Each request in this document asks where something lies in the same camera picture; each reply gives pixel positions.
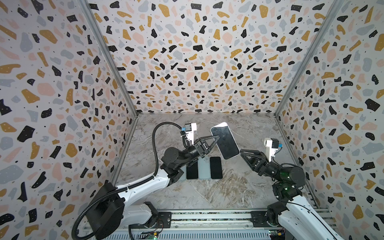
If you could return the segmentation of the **black phone blue back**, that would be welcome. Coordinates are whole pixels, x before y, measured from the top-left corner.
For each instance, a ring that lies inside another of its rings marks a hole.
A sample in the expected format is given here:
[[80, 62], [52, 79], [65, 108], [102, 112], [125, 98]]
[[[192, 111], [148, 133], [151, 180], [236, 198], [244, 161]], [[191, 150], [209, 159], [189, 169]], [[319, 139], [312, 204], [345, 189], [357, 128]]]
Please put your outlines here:
[[186, 169], [186, 178], [187, 180], [195, 180], [199, 178], [199, 167], [198, 162], [188, 165]]

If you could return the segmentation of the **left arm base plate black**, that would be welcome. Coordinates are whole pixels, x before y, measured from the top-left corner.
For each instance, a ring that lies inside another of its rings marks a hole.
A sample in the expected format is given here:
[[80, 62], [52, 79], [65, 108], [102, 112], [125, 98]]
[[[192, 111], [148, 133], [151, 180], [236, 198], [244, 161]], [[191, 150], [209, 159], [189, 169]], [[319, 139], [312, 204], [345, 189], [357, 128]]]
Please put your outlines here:
[[171, 227], [172, 212], [158, 212], [144, 224], [131, 225], [133, 229], [169, 229]]

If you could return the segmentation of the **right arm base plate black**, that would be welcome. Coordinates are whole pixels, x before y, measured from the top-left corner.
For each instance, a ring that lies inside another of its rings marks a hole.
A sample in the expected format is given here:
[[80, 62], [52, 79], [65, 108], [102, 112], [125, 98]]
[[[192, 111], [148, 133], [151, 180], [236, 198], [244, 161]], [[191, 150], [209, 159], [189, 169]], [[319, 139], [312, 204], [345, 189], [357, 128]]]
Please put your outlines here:
[[251, 222], [254, 228], [280, 227], [278, 216], [272, 210], [251, 211]]

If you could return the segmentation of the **light green phone case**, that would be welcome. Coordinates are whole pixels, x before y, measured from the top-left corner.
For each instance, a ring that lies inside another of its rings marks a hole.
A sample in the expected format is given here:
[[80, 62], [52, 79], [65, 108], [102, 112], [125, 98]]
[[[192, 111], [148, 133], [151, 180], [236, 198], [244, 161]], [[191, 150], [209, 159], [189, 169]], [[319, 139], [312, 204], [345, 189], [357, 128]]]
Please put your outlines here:
[[207, 157], [198, 159], [199, 180], [208, 180], [211, 178], [210, 159]]
[[186, 175], [186, 173], [183, 173], [178, 181], [182, 182], [182, 181], [185, 181], [186, 179], [187, 179], [187, 175]]

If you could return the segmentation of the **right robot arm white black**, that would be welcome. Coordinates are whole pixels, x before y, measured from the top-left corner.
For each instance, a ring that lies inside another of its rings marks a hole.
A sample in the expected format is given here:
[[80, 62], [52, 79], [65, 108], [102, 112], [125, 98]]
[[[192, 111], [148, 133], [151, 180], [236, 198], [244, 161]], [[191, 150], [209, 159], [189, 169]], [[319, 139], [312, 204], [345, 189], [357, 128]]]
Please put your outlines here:
[[311, 206], [300, 190], [305, 185], [304, 170], [294, 164], [277, 164], [256, 150], [240, 150], [251, 170], [274, 180], [273, 193], [277, 202], [267, 207], [267, 223], [281, 226], [296, 240], [342, 240]]

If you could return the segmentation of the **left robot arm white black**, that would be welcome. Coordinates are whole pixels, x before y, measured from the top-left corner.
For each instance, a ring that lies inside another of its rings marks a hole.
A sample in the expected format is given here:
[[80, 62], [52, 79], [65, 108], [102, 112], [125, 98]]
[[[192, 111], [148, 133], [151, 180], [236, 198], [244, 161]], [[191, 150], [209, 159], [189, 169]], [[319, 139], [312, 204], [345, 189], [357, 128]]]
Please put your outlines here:
[[72, 239], [102, 240], [122, 225], [153, 225], [157, 210], [149, 202], [139, 204], [138, 201], [176, 183], [184, 173], [182, 167], [191, 166], [209, 154], [219, 139], [218, 135], [202, 137], [183, 151], [170, 147], [157, 173], [117, 187], [111, 183], [104, 185], [75, 220]]

